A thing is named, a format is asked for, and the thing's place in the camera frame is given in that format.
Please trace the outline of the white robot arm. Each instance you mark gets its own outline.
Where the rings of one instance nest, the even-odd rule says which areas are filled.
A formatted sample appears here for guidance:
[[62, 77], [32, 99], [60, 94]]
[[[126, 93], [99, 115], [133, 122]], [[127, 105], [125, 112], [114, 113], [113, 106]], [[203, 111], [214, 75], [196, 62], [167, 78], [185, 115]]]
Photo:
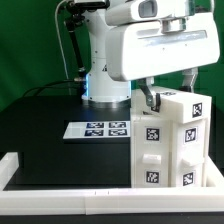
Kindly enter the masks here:
[[96, 107], [117, 107], [140, 80], [146, 101], [158, 75], [215, 63], [220, 56], [213, 12], [195, 0], [85, 0], [91, 68], [86, 96]]

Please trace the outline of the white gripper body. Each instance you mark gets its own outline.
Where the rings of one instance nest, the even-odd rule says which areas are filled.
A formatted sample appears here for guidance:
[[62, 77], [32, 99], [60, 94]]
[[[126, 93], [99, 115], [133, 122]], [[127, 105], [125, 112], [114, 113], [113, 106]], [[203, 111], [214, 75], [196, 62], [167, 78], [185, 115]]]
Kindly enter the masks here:
[[159, 21], [115, 27], [106, 35], [106, 65], [115, 81], [154, 77], [207, 64], [220, 56], [212, 16], [193, 16], [182, 32], [162, 33]]

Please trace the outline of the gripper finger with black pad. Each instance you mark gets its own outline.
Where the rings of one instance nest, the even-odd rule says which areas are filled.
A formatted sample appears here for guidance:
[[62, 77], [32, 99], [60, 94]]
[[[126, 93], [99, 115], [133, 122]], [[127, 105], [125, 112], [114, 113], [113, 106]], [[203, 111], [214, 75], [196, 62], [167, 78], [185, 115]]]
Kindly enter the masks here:
[[183, 82], [180, 87], [180, 90], [185, 92], [193, 92], [194, 84], [198, 76], [198, 68], [195, 67], [186, 69], [182, 72], [182, 74], [183, 74]]
[[142, 78], [138, 80], [138, 86], [145, 95], [146, 105], [155, 111], [160, 111], [161, 97], [153, 90], [154, 78]]

